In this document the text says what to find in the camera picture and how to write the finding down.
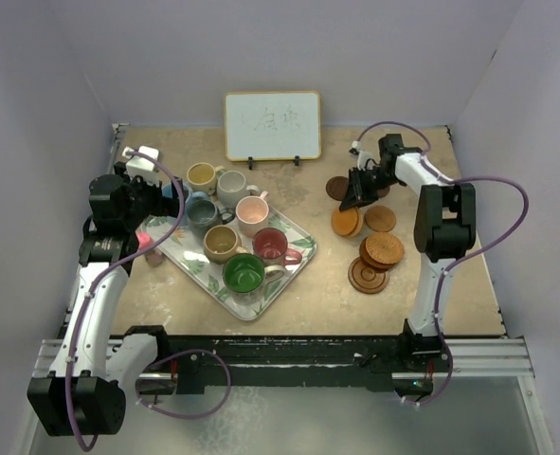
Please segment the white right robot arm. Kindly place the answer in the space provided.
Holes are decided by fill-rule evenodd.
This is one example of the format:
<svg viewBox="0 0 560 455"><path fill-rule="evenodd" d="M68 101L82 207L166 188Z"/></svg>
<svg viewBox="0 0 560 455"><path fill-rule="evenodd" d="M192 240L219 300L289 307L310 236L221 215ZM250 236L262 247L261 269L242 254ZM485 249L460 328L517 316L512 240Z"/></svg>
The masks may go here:
<svg viewBox="0 0 560 455"><path fill-rule="evenodd" d="M413 241L421 254L421 269L413 307L398 336L398 360L419 371L431 359L452 365L443 335L443 314L454 278L451 267L476 242L476 191L435 168L417 147L404 145L399 134L378 141L379 158L364 151L358 140L350 154L357 164L349 170L349 185L339 208L363 208L378 192L393 185L410 188L418 197Z"/></svg>

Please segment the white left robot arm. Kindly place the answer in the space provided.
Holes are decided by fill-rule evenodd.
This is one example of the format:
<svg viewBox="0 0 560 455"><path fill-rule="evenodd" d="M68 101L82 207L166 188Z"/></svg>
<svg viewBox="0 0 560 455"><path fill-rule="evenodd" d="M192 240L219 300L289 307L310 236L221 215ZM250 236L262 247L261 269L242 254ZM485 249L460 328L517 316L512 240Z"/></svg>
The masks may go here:
<svg viewBox="0 0 560 455"><path fill-rule="evenodd" d="M43 373L34 373L27 399L50 436L114 435L124 421L127 391L146 367L160 372L171 362L161 328L137 329L119 350L108 352L117 303L141 250L136 231L150 216L180 220L186 202L173 178L162 193L158 160L133 152L111 173L89 185L91 213L82 227L72 310L59 350Z"/></svg>

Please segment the light wooden coaster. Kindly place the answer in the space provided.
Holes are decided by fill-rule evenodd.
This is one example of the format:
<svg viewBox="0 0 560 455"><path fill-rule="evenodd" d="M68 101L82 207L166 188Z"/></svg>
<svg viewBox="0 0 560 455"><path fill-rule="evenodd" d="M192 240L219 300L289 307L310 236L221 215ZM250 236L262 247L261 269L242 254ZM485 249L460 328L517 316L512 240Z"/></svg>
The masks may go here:
<svg viewBox="0 0 560 455"><path fill-rule="evenodd" d="M390 208L379 205L366 211L364 221L373 231L390 232L397 224L397 217Z"/></svg>

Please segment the dark walnut coaster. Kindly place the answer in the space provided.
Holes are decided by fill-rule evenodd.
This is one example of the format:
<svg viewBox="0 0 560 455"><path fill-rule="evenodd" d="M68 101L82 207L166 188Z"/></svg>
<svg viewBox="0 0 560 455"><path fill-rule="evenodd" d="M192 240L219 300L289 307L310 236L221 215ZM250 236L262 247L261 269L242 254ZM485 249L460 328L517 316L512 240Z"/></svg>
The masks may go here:
<svg viewBox="0 0 560 455"><path fill-rule="evenodd" d="M349 179L345 176L331 177L325 186L325 191L329 197L335 201L342 201L349 189Z"/></svg>
<svg viewBox="0 0 560 455"><path fill-rule="evenodd" d="M386 188L377 190L375 192L375 194L376 194L377 198L383 198L383 197L386 197L389 194L389 191L390 191L390 187L386 187Z"/></svg>

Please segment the orange wooden coaster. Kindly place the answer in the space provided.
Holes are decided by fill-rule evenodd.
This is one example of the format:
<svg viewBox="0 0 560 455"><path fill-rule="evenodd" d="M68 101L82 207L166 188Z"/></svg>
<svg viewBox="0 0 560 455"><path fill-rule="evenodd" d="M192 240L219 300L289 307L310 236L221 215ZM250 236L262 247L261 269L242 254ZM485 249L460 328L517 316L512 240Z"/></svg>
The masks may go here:
<svg viewBox="0 0 560 455"><path fill-rule="evenodd" d="M364 224L363 215L359 208L340 211L336 208L331 216L331 226L339 236L352 238L359 234Z"/></svg>

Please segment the woven bamboo coaster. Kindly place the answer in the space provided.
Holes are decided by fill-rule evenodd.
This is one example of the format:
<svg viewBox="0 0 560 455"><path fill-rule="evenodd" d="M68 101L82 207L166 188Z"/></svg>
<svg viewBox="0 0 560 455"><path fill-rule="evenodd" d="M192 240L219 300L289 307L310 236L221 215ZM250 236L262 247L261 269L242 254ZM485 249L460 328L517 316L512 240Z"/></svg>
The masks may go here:
<svg viewBox="0 0 560 455"><path fill-rule="evenodd" d="M405 255L401 240L388 232L375 232L368 236L365 248L370 257L379 264L398 264Z"/></svg>
<svg viewBox="0 0 560 455"><path fill-rule="evenodd" d="M391 264L378 263L371 257L371 255L369 254L369 252L367 251L367 248L366 248L366 241L367 241L367 238L365 238L359 246L359 254L360 254L360 257L361 257L362 261L366 265L368 265L368 266L370 266L374 269L383 271L383 272L390 270L392 268Z"/></svg>

